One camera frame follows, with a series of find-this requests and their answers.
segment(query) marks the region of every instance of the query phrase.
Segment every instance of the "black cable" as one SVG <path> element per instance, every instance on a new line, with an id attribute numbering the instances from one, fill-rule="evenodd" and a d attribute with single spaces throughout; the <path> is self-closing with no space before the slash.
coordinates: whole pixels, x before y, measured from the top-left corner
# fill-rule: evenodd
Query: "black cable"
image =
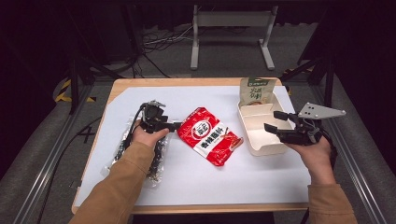
<path id="1" fill-rule="evenodd" d="M 144 44 L 147 44 L 150 42 L 155 42 L 155 41 L 162 42 L 162 41 L 168 40 L 169 38 L 173 38 L 176 35 L 175 32 L 173 32 L 171 35 L 168 35 L 168 34 L 170 34 L 169 31 L 164 33 L 161 37 L 158 37 L 158 35 L 156 35 L 156 34 L 146 34 L 146 35 L 144 35 L 144 37 L 148 37 L 148 41 L 145 41 Z"/>
<path id="2" fill-rule="evenodd" d="M 95 123 L 97 120 L 99 120 L 99 119 L 101 119 L 101 118 L 102 118 L 102 117 L 99 117 L 99 118 L 97 118 L 97 119 L 94 119 L 94 120 L 91 121 L 89 124 L 87 124 L 86 126 L 84 126 L 84 128 L 82 128 L 79 132 L 77 132 L 77 133 L 70 139 L 70 141 L 67 143 L 67 145 L 66 145 L 66 146 L 64 147 L 64 149 L 62 150 L 61 156 L 60 156 L 59 159 L 56 161 L 54 170 L 53 170 L 52 174 L 50 175 L 50 178 L 49 178 L 49 185 L 48 185 L 48 187 L 47 187 L 47 192 L 46 192 L 46 196 L 45 196 L 45 198 L 44 198 L 43 205 L 41 205 L 41 210 L 40 210 L 40 214 L 38 215 L 37 224 L 39 224 L 39 223 L 41 222 L 41 218 L 43 217 L 44 209 L 45 209 L 45 207 L 46 207 L 47 200 L 48 200 L 48 198 L 49 198 L 49 196 L 50 196 L 50 189 L 51 189 L 51 186 L 52 186 L 52 183 L 53 183 L 53 178 L 55 177 L 55 173 L 56 173 L 56 170 L 58 169 L 59 162 L 61 161 L 61 158 L 62 158 L 62 156 L 64 155 L 64 153 L 66 152 L 66 149 L 70 146 L 70 144 L 76 139 L 76 137 L 77 137 L 79 134 L 81 134 L 82 132 L 84 132 L 84 131 L 85 131 L 87 128 L 89 128 L 93 123 Z"/>
<path id="3" fill-rule="evenodd" d="M 144 105 L 145 105 L 145 104 L 142 104 L 142 105 L 139 107 L 139 109 L 137 110 L 137 113 L 134 115 L 134 120 L 132 121 L 131 129 L 130 129 L 129 132 L 128 132 L 128 135 L 127 135 L 127 137 L 126 137 L 126 139 L 125 139 L 125 142 L 123 143 L 123 145 L 125 146 L 125 149 L 126 149 L 128 146 L 131 145 L 132 134 L 134 133 L 134 129 L 136 128 L 134 125 L 136 124 L 136 121 L 137 121 L 137 118 L 139 117 L 140 112 L 143 111 Z"/>
<path id="4" fill-rule="evenodd" d="M 143 43 L 147 43 L 147 42 L 150 42 L 150 41 L 155 41 L 155 40 L 158 40 L 158 39 L 159 39 L 159 37 L 156 34 L 144 34 L 143 35 Z"/>
<path id="5" fill-rule="evenodd" d="M 166 36 L 169 34 L 169 32 L 165 33 L 161 38 L 149 39 L 150 41 L 145 41 L 143 44 L 143 49 L 148 49 L 148 51 L 145 50 L 145 53 L 151 53 L 154 50 L 165 50 L 172 46 L 173 44 L 176 44 L 178 42 L 181 42 L 185 40 L 191 33 L 191 28 L 189 28 L 186 31 L 180 31 L 178 34 L 176 32 L 173 32 L 172 35 Z M 147 44 L 155 44 L 154 47 L 147 47 Z"/>
<path id="6" fill-rule="evenodd" d="M 140 72 L 139 71 L 137 71 L 137 69 L 134 67 L 134 65 L 132 66 L 132 72 L 133 72 L 133 74 L 134 74 L 134 78 L 136 78 L 136 74 L 138 74 L 140 77 L 142 77 L 142 78 L 145 78 L 145 77 L 143 77 L 143 71 L 142 71 L 142 67 L 140 66 L 140 63 L 139 63 L 139 61 L 138 60 L 136 60 L 136 63 L 137 63 L 137 66 L 139 66 L 139 70 L 140 70 Z"/>
<path id="7" fill-rule="evenodd" d="M 152 65 L 154 65 L 154 66 L 158 69 L 158 71 L 160 71 L 165 77 L 169 77 L 169 76 L 166 75 L 166 74 L 157 66 L 157 64 L 155 64 L 145 53 L 143 54 L 143 56 L 144 56 L 149 62 L 151 62 Z"/>

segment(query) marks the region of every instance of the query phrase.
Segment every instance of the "gray floor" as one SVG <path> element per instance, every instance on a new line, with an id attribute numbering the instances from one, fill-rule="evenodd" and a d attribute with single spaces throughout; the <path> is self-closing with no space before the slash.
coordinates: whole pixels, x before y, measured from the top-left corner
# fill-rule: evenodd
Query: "gray floor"
<path id="1" fill-rule="evenodd" d="M 196 71 L 190 70 L 191 41 L 188 39 L 166 50 L 154 51 L 148 56 L 171 77 L 280 77 L 284 70 L 296 67 L 296 62 L 315 27 L 316 25 L 313 24 L 274 28 L 269 50 L 276 66 L 275 71 L 268 71 L 265 67 L 257 43 L 261 38 L 262 30 L 257 28 L 246 29 L 241 34 L 224 30 L 205 31 L 200 36 L 200 61 Z M 162 77 L 145 58 L 141 57 L 139 64 L 143 77 Z M 129 70 L 122 75 L 131 77 L 133 74 Z M 312 88 L 300 82 L 303 77 L 297 77 L 287 83 L 291 88 L 290 99 L 296 110 L 301 109 L 306 102 L 317 101 Z M 112 80 L 109 77 L 97 78 L 89 93 L 91 97 L 96 97 L 96 102 L 84 103 L 65 140 L 66 143 L 85 125 L 102 116 L 111 86 Z M 59 88 L 54 90 L 54 95 L 58 91 Z M 334 81 L 332 103 L 333 107 L 347 111 L 347 116 L 337 119 L 336 123 L 371 190 L 369 193 L 374 195 L 385 220 L 388 223 L 396 223 L 396 215 L 393 212 L 396 207 L 395 176 L 385 164 L 337 78 Z M 69 118 L 69 110 L 69 102 L 57 104 L 32 134 L 0 182 L 0 223 L 12 223 L 17 216 L 62 127 Z M 97 131 L 98 123 L 96 121 L 92 125 L 92 132 Z M 69 186 L 81 178 L 93 137 L 89 137 L 87 142 L 84 141 L 85 136 L 79 136 L 66 149 L 56 171 L 41 223 L 67 223 L 73 216 L 71 205 L 76 190 Z M 361 199 L 364 195 L 360 195 L 357 191 L 356 180 L 351 178 L 350 171 L 340 157 L 335 166 L 335 174 L 354 207 L 359 223 L 382 223 L 372 221 L 373 218 L 367 212 L 369 207 Z M 44 193 L 35 205 L 28 223 L 36 223 L 43 200 Z M 275 212 L 276 224 L 300 223 L 303 214 L 304 211 Z"/>

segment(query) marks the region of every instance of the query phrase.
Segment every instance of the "hand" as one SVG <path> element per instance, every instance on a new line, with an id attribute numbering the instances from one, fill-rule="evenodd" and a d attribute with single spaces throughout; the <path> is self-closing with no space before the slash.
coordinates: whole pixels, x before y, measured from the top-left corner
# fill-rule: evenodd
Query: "hand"
<path id="1" fill-rule="evenodd" d="M 140 121 L 138 120 L 135 125 L 134 133 L 132 134 L 132 142 L 140 142 L 148 147 L 155 147 L 158 140 L 162 139 L 169 133 L 169 129 L 162 129 L 156 133 L 146 133 L 142 127 L 140 127 Z"/>
<path id="2" fill-rule="evenodd" d="M 287 147 L 298 152 L 304 165 L 311 175 L 311 184 L 335 184 L 332 165 L 330 163 L 331 147 L 325 137 L 321 137 L 319 142 L 311 146 L 299 146 L 285 144 Z"/>

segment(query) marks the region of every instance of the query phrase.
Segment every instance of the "brown sleeve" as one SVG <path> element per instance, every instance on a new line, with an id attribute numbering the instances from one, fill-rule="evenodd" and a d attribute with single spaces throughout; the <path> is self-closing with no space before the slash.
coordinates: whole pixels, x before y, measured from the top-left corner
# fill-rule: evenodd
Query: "brown sleeve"
<path id="1" fill-rule="evenodd" d="M 308 197 L 312 224 L 358 223 L 340 185 L 310 185 Z"/>
<path id="2" fill-rule="evenodd" d="M 70 223 L 127 223 L 153 158 L 152 148 L 132 142 Z"/>

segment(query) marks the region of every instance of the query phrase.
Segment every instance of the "food container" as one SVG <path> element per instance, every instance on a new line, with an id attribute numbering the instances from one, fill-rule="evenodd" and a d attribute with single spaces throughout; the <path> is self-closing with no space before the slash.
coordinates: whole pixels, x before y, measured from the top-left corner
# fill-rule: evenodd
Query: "food container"
<path id="1" fill-rule="evenodd" d="M 275 119 L 274 111 L 284 111 L 276 95 L 272 93 L 266 104 L 238 106 L 239 118 L 247 135 L 249 151 L 254 156 L 265 156 L 284 153 L 288 147 L 279 138 L 264 130 L 264 123 L 276 126 L 278 129 L 292 130 L 289 121 Z"/>

